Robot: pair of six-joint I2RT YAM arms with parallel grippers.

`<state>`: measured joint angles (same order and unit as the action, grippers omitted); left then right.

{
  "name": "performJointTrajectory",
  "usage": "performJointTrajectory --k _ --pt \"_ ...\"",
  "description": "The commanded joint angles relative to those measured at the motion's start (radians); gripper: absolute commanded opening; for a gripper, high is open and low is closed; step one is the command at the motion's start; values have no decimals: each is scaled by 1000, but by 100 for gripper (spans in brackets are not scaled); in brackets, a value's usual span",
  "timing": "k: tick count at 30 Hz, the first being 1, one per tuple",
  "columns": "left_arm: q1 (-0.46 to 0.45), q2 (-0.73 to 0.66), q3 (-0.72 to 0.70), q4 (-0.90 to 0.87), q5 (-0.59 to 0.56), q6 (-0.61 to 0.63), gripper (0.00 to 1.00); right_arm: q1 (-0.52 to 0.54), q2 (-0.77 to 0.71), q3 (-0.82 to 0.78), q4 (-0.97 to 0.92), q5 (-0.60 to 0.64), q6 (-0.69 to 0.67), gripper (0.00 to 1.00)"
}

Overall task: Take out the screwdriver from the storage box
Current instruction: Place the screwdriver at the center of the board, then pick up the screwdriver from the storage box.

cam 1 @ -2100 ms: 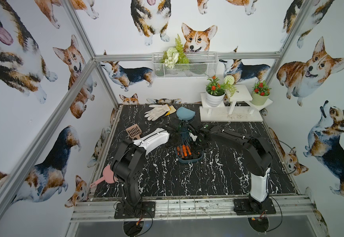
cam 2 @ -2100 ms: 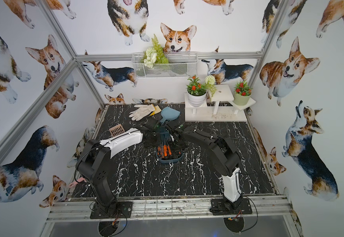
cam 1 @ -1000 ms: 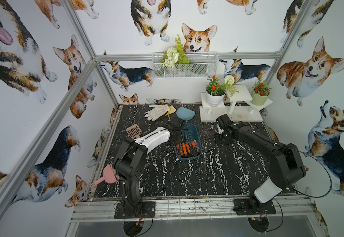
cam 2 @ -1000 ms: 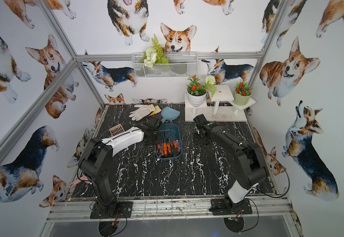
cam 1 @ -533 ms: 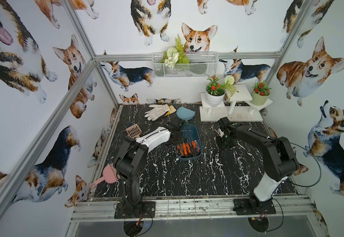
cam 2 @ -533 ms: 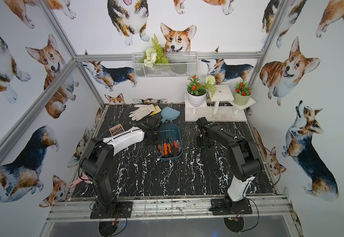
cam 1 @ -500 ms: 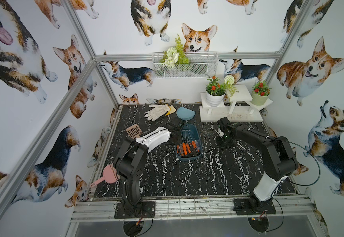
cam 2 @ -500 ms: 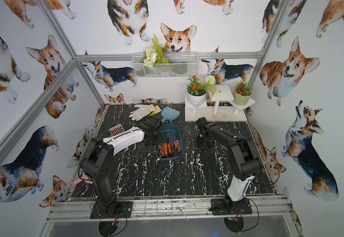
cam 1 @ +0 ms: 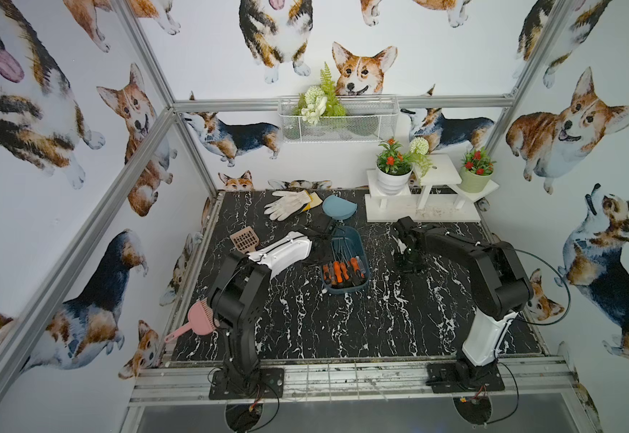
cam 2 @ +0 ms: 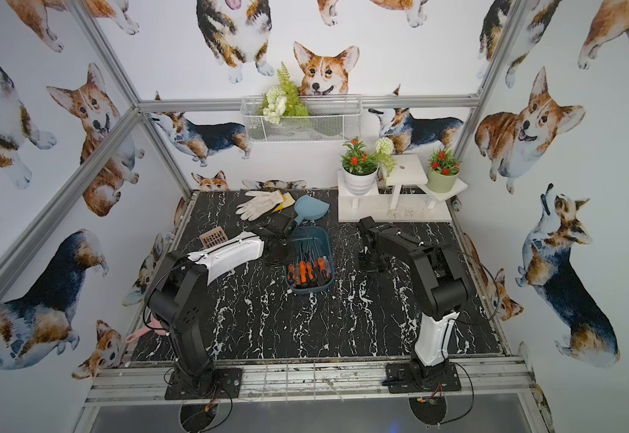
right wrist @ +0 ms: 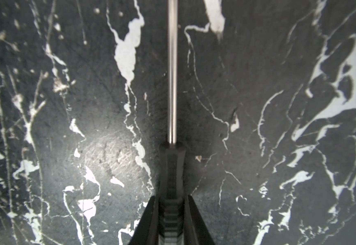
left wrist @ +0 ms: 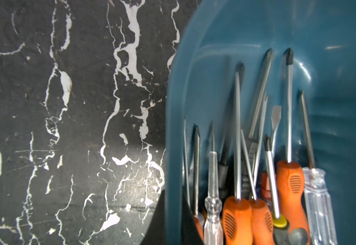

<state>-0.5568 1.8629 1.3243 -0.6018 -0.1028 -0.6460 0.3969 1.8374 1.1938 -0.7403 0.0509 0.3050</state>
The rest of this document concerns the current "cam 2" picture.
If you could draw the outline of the teal storage box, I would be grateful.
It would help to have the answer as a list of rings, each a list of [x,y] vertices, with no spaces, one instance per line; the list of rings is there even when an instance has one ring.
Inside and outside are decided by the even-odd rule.
[[[285,284],[295,294],[314,294],[329,290],[335,280],[332,247],[327,232],[316,226],[298,227],[290,238],[294,257],[284,266]],[[303,244],[309,280],[308,288],[298,288],[298,245]]]

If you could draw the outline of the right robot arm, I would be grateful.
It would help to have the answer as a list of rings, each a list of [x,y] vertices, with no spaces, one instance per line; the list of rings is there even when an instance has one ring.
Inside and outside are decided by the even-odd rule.
[[[409,268],[411,289],[422,313],[420,334],[414,355],[404,372],[386,381],[386,386],[410,386],[428,391],[451,371],[448,336],[456,324],[463,304],[475,290],[463,275],[460,251],[431,245],[390,223],[379,223],[370,216],[359,220],[362,241],[359,267],[367,272],[384,272],[392,259]]]

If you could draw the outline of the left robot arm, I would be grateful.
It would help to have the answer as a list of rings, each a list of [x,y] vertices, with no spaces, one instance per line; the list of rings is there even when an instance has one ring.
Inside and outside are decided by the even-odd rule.
[[[173,251],[162,261],[145,305],[150,317],[166,332],[175,354],[170,388],[204,397],[220,389],[222,380],[236,380],[240,369],[215,368],[202,337],[208,287],[227,272],[261,258],[268,245],[284,244],[297,228],[297,219],[277,213],[238,236],[198,252]]]

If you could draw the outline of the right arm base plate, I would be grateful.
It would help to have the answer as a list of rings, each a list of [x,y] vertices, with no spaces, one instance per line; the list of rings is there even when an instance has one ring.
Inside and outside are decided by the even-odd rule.
[[[462,389],[457,365],[444,361],[437,366],[423,366],[418,360],[387,364],[382,386],[390,393],[458,392]]]

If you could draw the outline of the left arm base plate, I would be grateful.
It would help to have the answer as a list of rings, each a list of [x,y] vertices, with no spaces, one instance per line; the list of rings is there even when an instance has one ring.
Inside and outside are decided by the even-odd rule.
[[[237,398],[243,380],[240,368],[207,368],[200,375],[190,376],[175,368],[167,381],[165,399],[211,400]]]

